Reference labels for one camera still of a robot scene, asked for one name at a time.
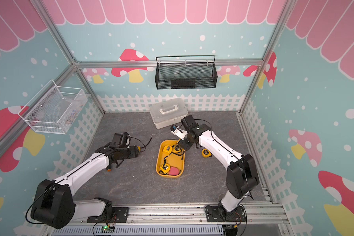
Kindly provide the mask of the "yellow plastic storage bin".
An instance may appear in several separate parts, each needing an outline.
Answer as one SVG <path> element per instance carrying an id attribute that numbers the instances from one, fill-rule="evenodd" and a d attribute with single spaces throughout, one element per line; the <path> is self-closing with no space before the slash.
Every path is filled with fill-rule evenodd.
<path id="1" fill-rule="evenodd" d="M 184 172 L 184 164 L 185 164 L 185 150 L 183 150 L 184 154 L 182 156 L 177 156 L 175 154 L 167 155 L 166 153 L 163 152 L 163 148 L 166 145 L 177 145 L 178 141 L 177 140 L 166 140 L 161 143 L 160 148 L 159 148 L 159 153 L 157 157 L 157 162 L 156 162 L 156 173 L 163 177 L 163 178 L 169 178 L 169 179 L 177 179 L 181 177 L 181 175 Z M 161 175 L 159 174 L 159 167 L 161 165 L 169 164 L 170 166 L 177 167 L 180 170 L 180 174 L 178 176 L 169 176 L 169 175 Z"/>

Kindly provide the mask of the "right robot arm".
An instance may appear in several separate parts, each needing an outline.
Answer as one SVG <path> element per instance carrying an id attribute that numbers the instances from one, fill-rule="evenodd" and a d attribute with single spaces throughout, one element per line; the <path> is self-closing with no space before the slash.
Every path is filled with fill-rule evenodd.
<path id="1" fill-rule="evenodd" d="M 254 157 L 229 147 L 215 135 L 209 122 L 198 124 L 192 115 L 188 115 L 181 123 L 183 128 L 175 124 L 170 127 L 171 132 L 179 137 L 180 148 L 190 150 L 193 145 L 202 146 L 225 167 L 227 193 L 219 202 L 219 208 L 224 213 L 234 212 L 246 194 L 260 183 Z"/>

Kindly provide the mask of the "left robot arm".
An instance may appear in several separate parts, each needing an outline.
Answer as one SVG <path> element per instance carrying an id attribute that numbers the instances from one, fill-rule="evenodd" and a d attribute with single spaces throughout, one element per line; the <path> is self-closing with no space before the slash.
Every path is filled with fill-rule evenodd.
<path id="1" fill-rule="evenodd" d="M 55 229 L 82 218 L 92 220 L 95 224 L 114 221 L 117 215 L 110 200 L 94 198 L 74 201 L 73 197 L 100 171 L 111 171 L 113 167 L 120 167 L 125 160 L 139 157 L 142 147 L 132 145 L 132 139 L 127 132 L 116 133 L 111 142 L 98 148 L 73 170 L 52 181 L 42 181 L 25 214 L 25 220 L 30 224 L 45 224 Z"/>

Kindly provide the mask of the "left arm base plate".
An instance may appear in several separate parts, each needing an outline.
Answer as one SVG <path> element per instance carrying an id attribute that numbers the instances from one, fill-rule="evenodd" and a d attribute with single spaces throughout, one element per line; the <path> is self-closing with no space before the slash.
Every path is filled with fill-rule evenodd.
<path id="1" fill-rule="evenodd" d="M 126 223 L 128 216 L 128 207 L 112 207 L 104 210 L 100 216 L 88 217 L 87 223 Z"/>

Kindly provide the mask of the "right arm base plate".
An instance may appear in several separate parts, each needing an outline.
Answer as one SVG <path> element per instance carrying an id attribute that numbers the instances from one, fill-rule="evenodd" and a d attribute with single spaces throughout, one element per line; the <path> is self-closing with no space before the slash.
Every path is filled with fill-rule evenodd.
<path id="1" fill-rule="evenodd" d="M 221 206 L 205 206 L 207 222 L 245 222 L 246 215 L 244 208 L 238 206 L 233 211 L 227 212 Z"/>

